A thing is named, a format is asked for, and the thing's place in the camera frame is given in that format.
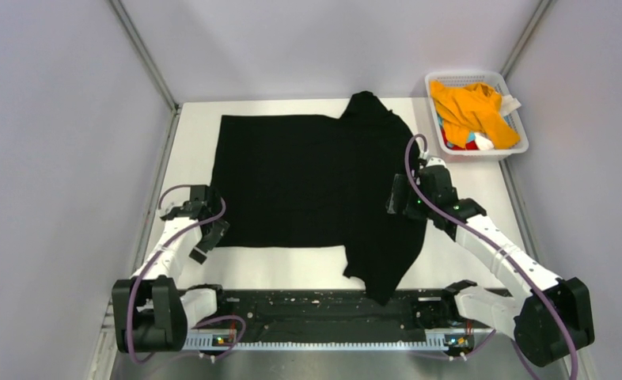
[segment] gray wall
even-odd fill
[[[422,95],[433,70],[500,70],[538,2],[123,3],[185,102]]]
[[[106,1],[0,1],[0,378],[85,378],[169,110]]]
[[[508,81],[511,160],[542,260],[591,291],[602,378],[622,378],[622,1],[557,2]]]

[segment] white plastic basket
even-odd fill
[[[427,87],[428,101],[430,102],[430,110],[432,111],[432,120],[434,121],[434,133],[436,134],[436,140],[439,145],[439,155],[447,162],[476,162],[476,161],[499,161],[509,157],[512,154],[523,153],[528,150],[528,136],[525,135],[521,118],[518,117],[518,111],[513,111],[507,117],[505,121],[509,126],[514,129],[521,137],[521,141],[510,149],[496,149],[496,150],[451,150],[444,143],[442,137],[442,130],[437,120],[437,109],[434,106],[434,101],[430,96],[430,82],[440,81],[447,87],[464,87],[472,83],[483,82],[494,89],[496,89],[502,95],[510,95],[509,89],[506,87],[504,78],[502,75],[492,71],[478,71],[478,70],[460,70],[460,71],[437,71],[429,73],[425,76],[425,86]]]

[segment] black t-shirt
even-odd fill
[[[425,222],[385,210],[411,136],[369,92],[353,95],[339,119],[223,116],[211,186],[230,228],[219,245],[344,245],[343,274],[386,304],[425,236]],[[418,156],[415,147],[412,165]]]

